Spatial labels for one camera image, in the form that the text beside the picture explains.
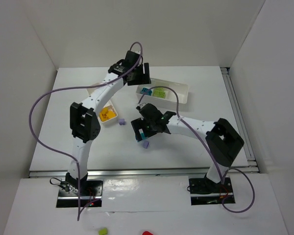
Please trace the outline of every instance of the white tabletop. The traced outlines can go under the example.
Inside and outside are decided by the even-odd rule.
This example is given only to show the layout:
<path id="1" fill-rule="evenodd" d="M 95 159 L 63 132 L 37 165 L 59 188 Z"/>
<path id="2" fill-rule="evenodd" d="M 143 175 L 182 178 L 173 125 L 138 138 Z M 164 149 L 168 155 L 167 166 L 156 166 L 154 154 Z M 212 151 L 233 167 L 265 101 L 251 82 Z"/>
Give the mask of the white tabletop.
<path id="1" fill-rule="evenodd" d="M 49 179 L 22 179 L 4 235 L 287 235 L 279 205 L 266 174 L 248 174 L 256 200 L 245 213 L 232 214 L 221 205 L 191 206 L 188 177 L 148 177 L 104 181 L 102 208 L 83 211 L 56 208 L 58 187 Z M 251 201 L 250 186 L 241 174 L 231 175 L 236 204 Z"/>
<path id="2" fill-rule="evenodd" d="M 88 86 L 101 82 L 108 68 L 60 68 L 54 89 Z M 227 119 L 238 130 L 219 67 L 151 67 L 150 76 L 189 85 L 187 112 L 182 116 L 217 121 Z M 149 147 L 137 143 L 130 122 L 140 117 L 135 95 L 136 86 L 125 86 L 112 98 L 120 118 L 117 123 L 101 127 L 94 140 L 88 161 L 89 170 L 209 167 L 211 160 L 201 143 L 181 135 L 157 134 L 149 138 Z M 44 143 L 71 153 L 73 137 L 69 127 L 70 105 L 87 97 L 86 90 L 63 91 L 51 95 L 39 138 Z M 37 145 L 31 171 L 66 170 L 70 159 Z M 246 166 L 244 150 L 234 166 Z"/>

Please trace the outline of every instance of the white plastic container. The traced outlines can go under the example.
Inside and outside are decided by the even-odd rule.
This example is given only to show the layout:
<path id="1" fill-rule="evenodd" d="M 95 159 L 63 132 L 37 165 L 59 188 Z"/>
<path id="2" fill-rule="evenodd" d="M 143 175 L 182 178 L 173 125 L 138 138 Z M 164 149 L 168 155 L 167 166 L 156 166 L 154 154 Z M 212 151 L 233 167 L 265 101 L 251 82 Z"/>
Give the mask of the white plastic container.
<path id="1" fill-rule="evenodd" d="M 88 88 L 88 89 L 87 89 L 88 94 L 90 95 L 91 93 L 93 93 L 95 89 L 96 89 L 96 88 Z M 113 118 L 111 118 L 111 119 L 108 119 L 108 120 L 106 120 L 106 121 L 101 121 L 100 117 L 98 116 L 99 123 L 101 123 L 101 124 L 103 124 L 103 125 L 105 125 L 105 126 L 106 126 L 106 125 L 110 125 L 110 124 L 112 124 L 112 123 L 114 123 L 114 122 L 117 122 L 117 120 L 118 120 L 118 112 L 117 112 L 117 110 L 115 109 L 115 107 L 113 106 L 113 103 L 111 102 L 111 100 L 109 100 L 109 101 L 104 105 L 103 108 L 106 108 L 106 107 L 108 107 L 108 106 L 110 106 L 111 110 L 115 113 L 116 116 L 113 117 Z"/>
<path id="2" fill-rule="evenodd" d="M 151 78 L 151 84 L 139 85 L 137 87 L 136 96 L 138 100 L 142 97 L 141 91 L 143 88 L 149 89 L 154 86 L 166 86 L 175 90 L 179 99 L 179 109 L 181 111 L 186 109 L 189 86 L 183 83 L 170 82 L 166 80 Z M 145 95 L 142 100 L 142 103 L 151 103 L 155 105 L 156 107 L 176 110 L 176 97 L 174 93 L 170 91 L 169 89 L 165 89 L 165 88 L 163 91 L 166 93 L 165 98 L 155 97 L 155 96 L 152 96 L 152 94 L 151 96 Z"/>

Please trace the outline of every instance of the blue toy block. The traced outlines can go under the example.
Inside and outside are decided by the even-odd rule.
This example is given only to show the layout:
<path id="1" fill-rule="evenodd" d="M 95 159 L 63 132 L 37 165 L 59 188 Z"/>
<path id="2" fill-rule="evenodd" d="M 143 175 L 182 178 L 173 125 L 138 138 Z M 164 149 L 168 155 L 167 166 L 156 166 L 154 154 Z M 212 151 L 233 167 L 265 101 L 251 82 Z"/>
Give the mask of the blue toy block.
<path id="1" fill-rule="evenodd" d="M 142 90 L 141 90 L 141 94 L 145 94 L 145 95 L 151 95 L 152 94 L 152 90 L 148 91 L 149 89 L 144 87 Z"/>

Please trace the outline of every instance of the white wall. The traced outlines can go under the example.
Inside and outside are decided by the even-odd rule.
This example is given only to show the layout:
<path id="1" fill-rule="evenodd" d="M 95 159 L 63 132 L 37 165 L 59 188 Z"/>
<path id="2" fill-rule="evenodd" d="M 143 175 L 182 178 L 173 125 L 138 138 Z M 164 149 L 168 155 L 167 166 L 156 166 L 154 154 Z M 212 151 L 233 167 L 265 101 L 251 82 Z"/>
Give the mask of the white wall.
<path id="1" fill-rule="evenodd" d="M 55 72 L 21 4 L 0 0 L 0 235 L 35 147 L 28 112 L 39 94 L 51 88 Z M 34 115 L 36 131 L 46 104 Z"/>
<path id="2" fill-rule="evenodd" d="M 258 163 L 294 235 L 294 0 L 266 0 L 230 76 Z"/>
<path id="3" fill-rule="evenodd" d="M 133 41 L 152 66 L 230 66 L 264 0 L 22 0 L 57 67 L 109 66 Z"/>

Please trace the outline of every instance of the red wire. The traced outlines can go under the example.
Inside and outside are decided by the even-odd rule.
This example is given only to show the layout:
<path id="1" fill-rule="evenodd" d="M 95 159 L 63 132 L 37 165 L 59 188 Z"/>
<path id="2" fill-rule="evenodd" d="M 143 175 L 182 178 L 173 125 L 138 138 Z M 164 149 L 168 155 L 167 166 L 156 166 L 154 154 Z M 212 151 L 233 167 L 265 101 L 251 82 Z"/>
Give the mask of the red wire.
<path id="1" fill-rule="evenodd" d="M 227 197 L 229 195 L 229 191 L 226 189 L 226 187 L 224 185 L 221 185 L 222 188 L 226 191 L 226 195 L 222 195 L 221 196 L 221 188 L 220 188 L 220 199 L 224 198 L 224 197 Z"/>

